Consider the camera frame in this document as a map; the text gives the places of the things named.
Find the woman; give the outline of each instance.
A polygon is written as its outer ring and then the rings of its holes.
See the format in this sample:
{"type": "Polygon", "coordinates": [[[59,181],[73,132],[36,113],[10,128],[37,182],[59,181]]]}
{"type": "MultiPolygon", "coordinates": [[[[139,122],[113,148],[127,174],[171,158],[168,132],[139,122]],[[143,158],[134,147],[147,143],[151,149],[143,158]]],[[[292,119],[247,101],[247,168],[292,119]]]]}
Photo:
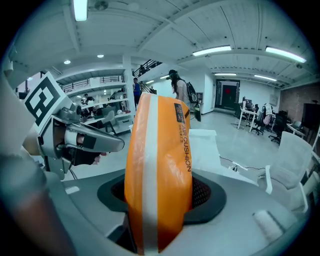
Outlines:
{"type": "Polygon", "coordinates": [[[189,108],[191,103],[189,100],[187,84],[181,77],[178,75],[176,70],[171,69],[169,71],[169,78],[171,79],[171,86],[173,93],[176,94],[176,99],[184,102],[189,108]]]}

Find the ceiling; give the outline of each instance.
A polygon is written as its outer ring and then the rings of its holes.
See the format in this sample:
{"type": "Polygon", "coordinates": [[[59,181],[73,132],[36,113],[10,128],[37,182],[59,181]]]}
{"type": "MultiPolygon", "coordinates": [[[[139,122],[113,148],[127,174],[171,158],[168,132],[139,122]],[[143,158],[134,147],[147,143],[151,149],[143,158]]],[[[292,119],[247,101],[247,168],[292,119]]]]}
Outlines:
{"type": "Polygon", "coordinates": [[[88,70],[121,69],[126,54],[132,56],[133,69],[149,59],[184,69],[206,65],[213,73],[233,72],[243,79],[275,78],[277,82],[259,82],[280,89],[319,79],[311,46],[272,0],[108,0],[105,10],[89,0],[88,18],[78,22],[71,2],[47,0],[20,29],[11,83],[44,70],[72,80],[82,72],[89,75],[88,70]],[[139,8],[132,11],[132,3],[139,8]],[[192,55],[225,45],[232,50],[192,55]],[[307,61],[298,64],[265,52],[267,46],[307,61]]]}

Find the gray surface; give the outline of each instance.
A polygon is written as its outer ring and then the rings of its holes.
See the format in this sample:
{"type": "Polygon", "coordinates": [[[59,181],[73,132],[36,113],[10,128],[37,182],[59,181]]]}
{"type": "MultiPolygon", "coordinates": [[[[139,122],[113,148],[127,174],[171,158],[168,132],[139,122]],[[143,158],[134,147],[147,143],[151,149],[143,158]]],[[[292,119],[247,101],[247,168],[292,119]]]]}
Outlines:
{"type": "MultiPolygon", "coordinates": [[[[118,245],[105,238],[104,234],[96,226],[92,225],[92,220],[87,219],[87,216],[83,215],[77,206],[73,204],[64,190],[63,183],[55,173],[45,172],[45,175],[49,195],[63,226],[74,244],[78,256],[133,255],[133,253],[122,248],[119,250],[118,245]]],[[[110,218],[110,221],[114,225],[120,224],[124,216],[124,213],[118,212],[116,217],[110,218]]]]}
{"type": "MultiPolygon", "coordinates": [[[[251,255],[268,245],[252,214],[268,210],[286,229],[297,219],[270,195],[253,184],[214,173],[193,170],[217,182],[227,195],[221,213],[206,224],[185,226],[162,255],[251,255]]],[[[66,181],[65,187],[77,186],[78,192],[70,196],[76,208],[103,235],[109,234],[123,220],[123,213],[110,212],[97,197],[98,187],[124,173],[120,170],[82,180],[66,181]]],[[[122,249],[113,255],[122,253],[122,249]]]]}

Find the brick wall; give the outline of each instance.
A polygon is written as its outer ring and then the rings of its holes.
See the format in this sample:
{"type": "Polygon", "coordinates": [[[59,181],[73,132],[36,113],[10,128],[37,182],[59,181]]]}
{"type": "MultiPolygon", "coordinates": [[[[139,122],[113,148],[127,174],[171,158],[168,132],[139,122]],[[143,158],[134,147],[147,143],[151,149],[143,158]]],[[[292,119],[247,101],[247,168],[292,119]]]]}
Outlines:
{"type": "Polygon", "coordinates": [[[304,103],[313,103],[312,100],[320,104],[320,83],[281,91],[279,110],[288,111],[292,121],[301,121],[304,103]]]}

